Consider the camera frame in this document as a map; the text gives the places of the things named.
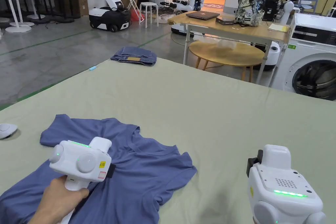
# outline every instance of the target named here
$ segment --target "washing machine control panel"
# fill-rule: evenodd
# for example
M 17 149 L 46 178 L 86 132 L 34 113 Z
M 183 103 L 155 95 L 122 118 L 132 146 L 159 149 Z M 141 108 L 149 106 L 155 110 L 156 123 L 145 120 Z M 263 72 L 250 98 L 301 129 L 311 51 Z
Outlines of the washing machine control panel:
M 292 38 L 336 46 L 336 31 L 296 26 Z

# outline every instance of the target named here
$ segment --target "white stool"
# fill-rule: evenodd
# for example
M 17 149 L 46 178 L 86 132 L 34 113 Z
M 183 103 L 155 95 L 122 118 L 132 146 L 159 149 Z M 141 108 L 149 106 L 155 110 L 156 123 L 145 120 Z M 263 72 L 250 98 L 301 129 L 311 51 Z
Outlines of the white stool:
M 158 26 L 158 5 L 156 3 L 152 3 L 152 2 L 143 2 L 140 4 L 140 11 L 142 6 L 146 6 L 146 15 L 145 15 L 145 19 L 146 19 L 146 28 L 147 28 L 147 7 L 150 6 L 151 7 L 151 24 L 152 24 L 152 6 L 156 6 L 156 21 L 157 21 L 157 26 Z

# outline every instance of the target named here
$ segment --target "blue t-shirt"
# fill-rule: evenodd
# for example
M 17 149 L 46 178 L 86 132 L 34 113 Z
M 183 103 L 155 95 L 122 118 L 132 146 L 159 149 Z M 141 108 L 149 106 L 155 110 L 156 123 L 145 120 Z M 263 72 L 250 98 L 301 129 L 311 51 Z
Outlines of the blue t-shirt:
M 115 118 L 73 119 L 56 115 L 42 132 L 40 143 L 55 146 L 62 140 L 89 144 L 94 137 L 112 141 L 109 155 L 116 165 L 113 177 L 90 183 L 89 197 L 76 208 L 71 224 L 156 224 L 158 209 L 196 173 L 188 153 L 143 138 L 136 125 Z M 45 187 L 61 174 L 44 162 L 36 171 L 0 196 L 0 223 L 27 223 L 40 203 Z

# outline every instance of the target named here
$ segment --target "green floor line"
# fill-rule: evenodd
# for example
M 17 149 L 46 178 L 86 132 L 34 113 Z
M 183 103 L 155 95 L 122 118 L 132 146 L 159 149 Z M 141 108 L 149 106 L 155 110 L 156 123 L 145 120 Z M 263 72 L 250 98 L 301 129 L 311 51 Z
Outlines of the green floor line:
M 55 40 L 51 40 L 51 41 L 47 41 L 47 42 L 43 42 L 43 43 L 36 44 L 36 45 L 27 46 L 27 47 L 24 47 L 24 48 L 21 48 L 21 49 L 17 49 L 17 50 L 8 52 L 8 53 L 16 52 L 16 51 L 19 51 L 19 50 L 23 50 L 23 49 L 25 49 L 25 48 L 33 47 L 33 46 L 38 46 L 38 45 L 45 44 L 45 43 L 48 43 L 48 42 L 53 42 L 53 41 L 56 41 L 56 40 L 61 40 L 61 39 L 69 38 L 69 37 L 71 37 L 71 36 L 75 36 L 75 35 L 78 35 L 78 34 L 82 34 L 82 33 L 88 32 L 88 31 L 83 31 L 83 32 L 79 32 L 79 33 L 76 33 L 76 34 L 73 34 L 73 35 L 70 35 L 70 36 L 66 36 L 66 37 L 63 37 L 63 38 L 59 38 L 59 39 L 55 39 Z M 160 38 L 162 38 L 162 37 L 164 37 L 164 36 L 166 36 L 166 35 L 168 35 L 168 34 L 170 34 L 170 32 L 168 32 L 168 33 L 166 33 L 166 34 L 163 34 L 163 35 L 161 35 L 161 36 L 159 36 L 159 37 L 157 37 L 157 38 L 155 38 L 155 39 L 152 39 L 152 40 L 150 40 L 150 41 L 147 41 L 147 42 L 145 42 L 145 43 L 139 45 L 138 47 L 142 47 L 142 46 L 144 46 L 144 45 L 146 45 L 146 44 L 149 44 L 149 43 L 151 43 L 151 42 L 153 42 L 153 41 L 155 41 L 155 40 L 158 40 L 158 39 L 160 39 Z M 65 78 L 65 79 L 63 79 L 63 80 L 61 80 L 61 81 L 59 81 L 59 82 L 54 83 L 54 84 L 50 84 L 50 85 L 48 85 L 48 86 L 45 86 L 45 87 L 43 87 L 43 88 L 41 88 L 41 89 L 39 89 L 39 90 L 37 90 L 37 91 L 35 91 L 35 92 L 32 92 L 32 93 L 30 93 L 30 94 L 27 94 L 27 95 L 25 95 L 25 96 L 23 96 L 23 97 L 17 99 L 16 102 L 23 101 L 23 100 L 25 100 L 25 99 L 27 99 L 27 98 L 30 98 L 30 97 L 32 97 L 32 96 L 34 96 L 34 95 L 36 95 L 36 94 L 39 94 L 39 93 L 41 93 L 42 91 L 44 91 L 44 90 L 46 90 L 46 89 L 48 89 L 48 88 L 51 88 L 51 87 L 55 86 L 56 84 L 61 83 L 62 81 L 65 81 L 65 80 L 67 80 L 67 79 L 69 79 L 69 78 L 71 78 L 71 77 L 73 77 L 73 76 L 75 76 L 75 75 L 77 75 L 77 74 L 79 74 L 79 73 L 81 73 L 81 72 L 78 72 L 78 73 L 76 73 L 76 74 L 74 74 L 74 75 L 71 75 L 71 76 L 69 76 L 68 78 Z M 3 109 L 5 109 L 5 108 L 7 108 L 7 107 L 9 107 L 9 106 L 11 106 L 11 105 L 12 105 L 12 104 L 0 104 L 0 111 L 3 110 Z
M 43 44 L 46 44 L 46 43 L 49 43 L 49 42 L 54 42 L 54 41 L 57 41 L 57 40 L 66 39 L 66 38 L 69 38 L 69 37 L 72 37 L 72 36 L 76 36 L 76 35 L 79 35 L 79 34 L 86 33 L 88 31 L 92 31 L 92 30 L 82 31 L 82 32 L 78 32 L 78 33 L 75 33 L 75 34 L 72 34 L 72 35 L 69 35 L 69 36 L 65 36 L 65 37 L 62 37 L 62 38 L 58 38 L 58 39 L 54 39 L 54 40 L 50 40 L 50 41 L 45 41 L 45 42 L 41 42 L 41 43 L 34 44 L 34 45 L 31 45 L 31 46 L 26 46 L 26 47 L 23 47 L 23 48 L 15 49 L 13 51 L 2 53 L 2 54 L 0 54 L 0 56 L 8 54 L 8 53 L 14 53 L 14 52 L 17 52 L 17 51 L 20 51 L 20 50 L 24 50 L 24 49 L 27 49 L 27 48 L 30 48 L 30 47 L 43 45 Z
M 163 35 L 161 35 L 161 36 L 159 36 L 159 37 L 157 37 L 157 38 L 155 38 L 155 39 L 152 39 L 152 40 L 150 40 L 150 41 L 147 41 L 147 42 L 145 42 L 145 43 L 139 45 L 138 47 L 143 47 L 144 45 L 146 45 L 146 44 L 148 44 L 148 43 L 151 43 L 151 42 L 153 42 L 153 41 L 156 41 L 156 40 L 158 40 L 158 39 L 160 39 L 160 38 L 162 38 L 162 37 L 164 37 L 164 36 L 166 36 L 166 35 L 168 35 L 168 34 L 170 34 L 170 33 L 171 33 L 171 31 L 168 32 L 168 33 L 165 33 L 165 34 L 163 34 Z

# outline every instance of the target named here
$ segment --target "laptop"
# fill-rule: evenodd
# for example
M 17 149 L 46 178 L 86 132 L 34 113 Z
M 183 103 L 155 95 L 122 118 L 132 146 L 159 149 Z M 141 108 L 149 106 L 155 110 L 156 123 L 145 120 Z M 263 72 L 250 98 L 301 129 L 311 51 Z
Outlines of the laptop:
M 208 19 L 217 17 L 219 15 L 220 15 L 219 13 L 207 12 L 207 11 L 196 11 L 193 13 L 186 14 L 187 17 L 192 17 L 192 18 L 197 18 L 197 19 L 202 19 L 202 20 L 208 20 Z

